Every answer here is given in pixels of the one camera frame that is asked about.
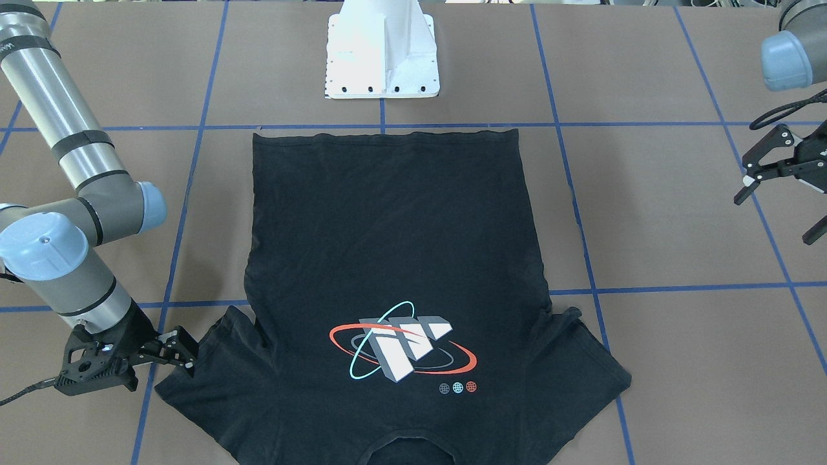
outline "printed logo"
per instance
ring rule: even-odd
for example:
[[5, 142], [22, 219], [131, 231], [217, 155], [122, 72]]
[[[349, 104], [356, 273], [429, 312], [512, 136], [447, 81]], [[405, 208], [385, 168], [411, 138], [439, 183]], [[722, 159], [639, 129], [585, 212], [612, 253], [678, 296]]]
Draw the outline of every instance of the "printed logo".
[[[408, 317], [390, 317], [397, 309], [410, 307]], [[343, 352], [351, 355], [350, 375], [354, 380], [365, 379], [381, 370], [385, 377], [393, 382], [400, 382], [411, 373], [423, 375], [456, 375], [470, 372], [476, 367], [476, 355], [463, 346], [448, 341], [467, 359], [464, 366], [452, 368], [457, 358], [452, 352], [444, 348], [434, 347], [431, 341], [437, 341], [453, 330], [453, 327], [444, 318], [439, 316], [420, 316], [415, 318], [414, 304], [400, 302], [378, 319], [360, 319], [358, 324], [342, 324], [330, 330], [330, 340]], [[350, 345], [354, 350], [345, 349], [338, 341], [337, 334], [342, 331], [360, 329], [362, 332], [351, 337]], [[373, 353], [366, 350], [369, 344]], [[356, 374], [356, 364], [365, 366], [365, 362], [373, 367], [364, 374]]]

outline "black strap band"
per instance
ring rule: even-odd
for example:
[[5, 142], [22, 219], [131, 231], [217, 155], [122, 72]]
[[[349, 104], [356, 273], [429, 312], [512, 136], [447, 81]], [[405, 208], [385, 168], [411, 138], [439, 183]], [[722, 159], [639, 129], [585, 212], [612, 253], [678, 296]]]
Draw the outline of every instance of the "black strap band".
[[65, 314], [62, 314], [61, 312], [56, 312], [56, 313], [60, 316], [78, 316], [78, 315], [81, 315], [81, 314], [85, 314], [86, 312], [88, 312], [92, 309], [96, 309], [100, 304], [102, 304], [106, 299], [108, 299], [110, 295], [112, 295], [112, 292], [115, 291], [115, 285], [117, 285], [117, 278], [112, 278], [112, 285], [109, 286], [109, 290], [107, 290], [101, 296], [100, 299], [95, 301], [94, 304], [91, 304], [91, 305], [89, 305], [87, 307], [84, 307], [80, 310], [76, 310], [74, 312], [68, 312], [68, 313], [65, 313]]
[[43, 21], [46, 20], [43, 13], [37, 8], [27, 7], [26, 5], [16, 5], [15, 3], [4, 3], [0, 5], [0, 13], [29, 13], [30, 15], [39, 17]]
[[128, 175], [128, 174], [129, 173], [125, 170], [104, 171], [103, 173], [101, 173], [99, 175], [94, 175], [91, 178], [89, 178], [89, 179], [85, 180], [84, 182], [80, 183], [80, 185], [77, 188], [75, 188], [74, 191], [76, 193], [80, 194], [80, 191], [83, 190], [84, 187], [92, 184], [96, 180], [99, 180], [101, 178], [105, 178], [107, 176], [112, 176], [112, 175]]
[[115, 144], [112, 143], [112, 139], [109, 138], [109, 135], [106, 132], [90, 129], [60, 139], [52, 147], [52, 155], [55, 156], [55, 159], [58, 162], [60, 162], [60, 159], [67, 153], [90, 144], [109, 144], [110, 146], [115, 146]]
[[95, 247], [97, 247], [103, 244], [103, 226], [101, 226], [101, 218], [98, 218], [98, 213], [95, 212], [95, 209], [92, 208], [92, 204], [90, 204], [87, 199], [78, 197], [78, 200], [84, 205], [84, 207], [86, 207], [86, 210], [89, 212], [89, 216], [92, 217], [92, 223], [95, 223], [95, 234], [98, 236], [98, 240], [95, 241]]
[[9, 54], [23, 49], [47, 49], [60, 56], [60, 53], [52, 46], [51, 42], [43, 37], [14, 36], [5, 41], [0, 41], [0, 61], [3, 61]]
[[14, 273], [9, 271], [8, 268], [6, 268], [6, 267], [4, 267], [4, 268], [5, 268], [6, 271], [5, 272], [0, 271], [0, 278], [2, 278], [4, 280], [9, 280], [11, 282], [23, 282], [20, 278], [15, 276]]

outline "blue joint cap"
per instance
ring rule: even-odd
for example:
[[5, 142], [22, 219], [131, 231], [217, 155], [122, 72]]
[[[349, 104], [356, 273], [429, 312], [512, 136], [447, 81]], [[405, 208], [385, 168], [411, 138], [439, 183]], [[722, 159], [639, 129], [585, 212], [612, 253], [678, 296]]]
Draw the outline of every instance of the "blue joint cap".
[[144, 221], [141, 223], [141, 230], [138, 231], [138, 234], [141, 234], [159, 227], [166, 221], [166, 200], [160, 189], [151, 182], [140, 181], [138, 185], [144, 194]]
[[801, 41], [789, 31], [781, 31], [761, 44], [764, 84], [772, 91], [810, 87], [813, 66]]
[[24, 280], [66, 276], [78, 269], [88, 252], [84, 233], [56, 212], [26, 216], [0, 232], [0, 258]]

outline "gray arm segment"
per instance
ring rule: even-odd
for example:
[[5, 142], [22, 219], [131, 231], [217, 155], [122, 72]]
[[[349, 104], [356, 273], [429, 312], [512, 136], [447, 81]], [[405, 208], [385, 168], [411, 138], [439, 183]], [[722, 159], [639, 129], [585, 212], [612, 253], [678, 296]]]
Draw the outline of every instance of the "gray arm segment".
[[132, 299], [91, 247], [160, 225], [166, 203], [154, 185], [132, 180], [50, 36], [33, 2], [0, 0], [0, 69], [78, 196], [30, 209], [0, 204], [0, 258], [69, 326], [98, 333]]

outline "blue tape line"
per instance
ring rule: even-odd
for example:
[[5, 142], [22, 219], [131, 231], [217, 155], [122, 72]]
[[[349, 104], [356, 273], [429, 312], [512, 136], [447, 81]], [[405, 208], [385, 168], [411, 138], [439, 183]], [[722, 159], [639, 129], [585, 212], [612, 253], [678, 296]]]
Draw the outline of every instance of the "blue tape line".
[[229, 305], [241, 306], [249, 305], [250, 302], [244, 300], [194, 300], [189, 302], [169, 302], [168, 306], [171, 309], [181, 309], [187, 307], [224, 307]]
[[586, 295], [591, 294], [591, 289], [551, 289], [549, 295]]
[[[537, 12], [534, 9], [534, 4], [530, 4], [529, 8], [531, 9], [531, 19], [534, 24], [534, 35], [537, 38], [537, 47], [540, 52], [540, 60], [543, 64], [543, 74], [545, 75], [546, 79], [546, 88], [548, 90], [548, 101], [552, 107], [552, 115], [554, 117], [554, 127], [557, 131], [557, 142], [560, 145], [560, 155], [563, 161], [563, 167], [566, 171], [566, 182], [569, 185], [569, 190], [571, 191], [571, 206], [574, 208], [574, 216], [575, 220], [577, 221], [577, 227], [580, 229], [580, 238], [583, 244], [583, 257], [586, 260], [586, 272], [589, 275], [589, 286], [590, 291], [592, 294], [592, 299], [595, 301], [595, 311], [597, 313], [597, 322], [600, 325], [600, 336], [603, 339], [603, 345], [605, 345], [606, 349], [611, 351], [609, 347], [609, 336], [606, 334], [606, 325], [603, 320], [603, 309], [600, 307], [600, 297], [597, 294], [597, 285], [595, 284], [595, 273], [591, 267], [591, 259], [589, 258], [589, 246], [586, 242], [586, 232], [583, 229], [583, 222], [581, 221], [580, 216], [580, 208], [577, 205], [577, 194], [574, 188], [574, 181], [571, 178], [571, 170], [569, 167], [568, 162], [568, 155], [566, 154], [566, 143], [563, 141], [563, 132], [560, 126], [560, 118], [557, 114], [557, 104], [554, 100], [554, 90], [552, 87], [552, 79], [548, 72], [548, 65], [546, 62], [546, 53], [543, 49], [543, 39], [540, 36], [540, 26], [537, 22]], [[626, 444], [626, 456], [629, 460], [629, 465], [635, 465], [634, 460], [634, 449], [632, 447], [632, 440], [629, 436], [629, 426], [626, 423], [626, 415], [623, 410], [623, 403], [620, 401], [620, 398], [617, 399], [617, 406], [618, 406], [618, 416], [620, 419], [620, 427], [623, 430], [624, 436], [624, 443]]]
[[197, 131], [200, 126], [106, 126], [104, 131]]
[[[822, 122], [816, 121], [789, 121], [790, 125], [818, 126]], [[749, 126], [749, 122], [736, 121], [726, 122], [727, 126]], [[560, 122], [561, 127], [675, 127], [675, 126], [699, 126], [718, 127], [720, 122], [710, 121], [617, 121], [617, 122]], [[264, 129], [428, 129], [439, 127], [456, 128], [489, 128], [489, 127], [555, 127], [554, 122], [447, 122], [447, 123], [410, 123], [410, 124], [213, 124], [201, 126], [108, 126], [104, 131], [197, 131], [203, 128], [204, 131], [223, 130], [264, 130]], [[9, 127], [3, 131], [10, 132], [37, 132], [36, 127]]]
[[387, 126], [385, 125], [385, 99], [379, 99], [379, 124], [381, 129], [381, 134], [387, 133]]
[[[209, 100], [213, 93], [213, 83], [215, 82], [216, 68], [218, 67], [218, 57], [221, 54], [221, 44], [224, 38], [224, 29], [227, 25], [227, 12], [229, 11], [230, 2], [224, 2], [224, 9], [221, 16], [221, 26], [218, 28], [218, 38], [215, 44], [215, 52], [213, 53], [213, 64], [210, 69], [209, 81], [207, 82], [207, 93], [204, 95], [204, 105], [201, 111], [201, 122], [198, 130], [198, 136], [195, 140], [195, 148], [193, 150], [193, 161], [189, 167], [189, 177], [187, 179], [187, 188], [184, 191], [184, 203], [181, 206], [181, 214], [178, 222], [178, 233], [175, 236], [175, 247], [172, 252], [172, 260], [170, 262], [170, 278], [166, 284], [166, 291], [164, 293], [164, 303], [161, 305], [160, 318], [158, 322], [158, 331], [164, 332], [164, 325], [166, 323], [167, 310], [170, 307], [170, 297], [172, 295], [172, 285], [175, 279], [175, 272], [178, 266], [178, 257], [181, 250], [181, 241], [184, 237], [184, 225], [187, 220], [187, 204], [189, 202], [189, 193], [193, 186], [193, 177], [195, 175], [195, 168], [198, 165], [198, 154], [201, 150], [201, 141], [203, 139], [204, 125], [207, 123], [207, 112], [209, 111]], [[135, 434], [135, 446], [132, 448], [131, 465], [138, 464], [138, 458], [141, 455], [141, 443], [144, 436], [144, 428], [146, 427], [146, 416], [149, 412], [150, 399], [152, 397], [152, 386], [155, 384], [155, 365], [150, 367], [149, 375], [146, 377], [146, 388], [144, 389], [144, 401], [141, 405], [141, 417], [138, 420], [138, 429]]]
[[649, 287], [609, 287], [598, 289], [598, 294], [642, 294], [647, 292], [692, 292], [702, 290], [786, 289], [787, 283], [753, 283], [721, 285], [657, 285]]
[[57, 8], [55, 8], [55, 15], [52, 17], [52, 20], [49, 23], [49, 27], [51, 27], [52, 31], [55, 30], [55, 26], [57, 25], [57, 18], [60, 16], [60, 10], [62, 9], [63, 3], [58, 3]]
[[17, 314], [24, 312], [50, 312], [48, 305], [32, 305], [25, 307], [0, 307], [0, 314]]
[[[677, 7], [672, 7], [672, 10], [675, 12], [675, 16], [677, 17], [678, 23], [681, 25], [683, 35], [686, 38], [686, 43], [689, 44], [689, 49], [692, 51], [692, 56], [695, 58], [695, 63], [698, 65], [698, 70], [700, 71], [700, 76], [704, 80], [706, 90], [710, 93], [710, 98], [712, 98], [712, 103], [715, 106], [715, 111], [718, 112], [720, 124], [724, 127], [724, 132], [726, 132], [727, 139], [729, 139], [729, 145], [732, 148], [733, 155], [735, 155], [735, 161], [736, 163], [738, 163], [739, 168], [741, 168], [743, 172], [743, 167], [741, 166], [741, 157], [739, 156], [738, 149], [735, 147], [735, 142], [732, 138], [732, 134], [730, 134], [729, 128], [727, 127], [727, 122], [724, 120], [724, 114], [721, 112], [720, 106], [718, 105], [718, 99], [715, 98], [715, 92], [712, 90], [712, 86], [710, 85], [709, 79], [707, 79], [706, 72], [704, 71], [704, 66], [701, 64], [700, 58], [698, 57], [698, 53], [695, 50], [695, 46], [692, 44], [692, 39], [689, 37], [689, 31], [686, 29], [686, 24], [684, 24], [683, 18], [681, 17], [681, 12], [678, 10]], [[775, 253], [776, 259], [778, 260], [778, 265], [781, 267], [784, 279], [786, 280], [786, 283], [790, 288], [790, 294], [792, 295], [792, 299], [796, 304], [798, 314], [801, 316], [801, 321], [802, 323], [804, 323], [804, 328], [806, 329], [807, 334], [810, 336], [810, 342], [813, 344], [815, 354], [819, 358], [819, 362], [821, 363], [821, 369], [824, 371], [825, 375], [827, 375], [827, 360], [825, 360], [824, 351], [821, 350], [819, 341], [815, 337], [815, 333], [813, 332], [812, 326], [810, 325], [810, 319], [807, 318], [807, 313], [804, 310], [804, 307], [801, 305], [801, 300], [799, 300], [798, 298], [798, 292], [796, 292], [796, 287], [792, 283], [790, 273], [786, 268], [786, 264], [784, 263], [784, 258], [781, 255], [781, 251], [778, 249], [775, 237], [772, 235], [772, 230], [770, 229], [770, 225], [767, 222], [767, 218], [764, 216], [761, 204], [758, 202], [758, 196], [753, 192], [751, 197], [753, 198], [755, 209], [756, 211], [758, 211], [758, 216], [761, 219], [761, 224], [764, 226], [764, 231], [767, 233], [767, 237], [770, 240], [772, 251]]]
[[12, 135], [12, 129], [14, 128], [14, 123], [17, 121], [17, 116], [20, 114], [21, 108], [23, 108], [23, 103], [17, 100], [17, 106], [14, 108], [14, 113], [12, 113], [12, 119], [9, 120], [8, 126], [6, 126], [6, 133], [3, 134], [2, 140], [0, 141], [0, 156], [2, 156], [2, 151], [6, 150], [8, 138]]

